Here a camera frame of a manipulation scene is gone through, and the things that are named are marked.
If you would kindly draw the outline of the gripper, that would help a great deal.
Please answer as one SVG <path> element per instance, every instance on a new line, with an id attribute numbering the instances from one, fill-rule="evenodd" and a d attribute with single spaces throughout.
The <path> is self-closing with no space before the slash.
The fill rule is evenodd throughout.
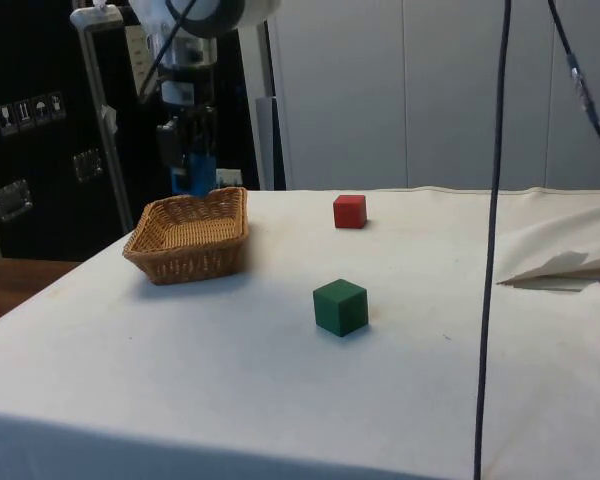
<path id="1" fill-rule="evenodd" d="M 211 156 L 216 151 L 216 105 L 213 102 L 184 106 L 178 118 L 170 118 L 156 127 L 157 145 L 162 163 L 171 169 L 183 169 L 185 154 L 181 145 L 179 121 L 194 125 L 192 151 L 196 155 Z"/>

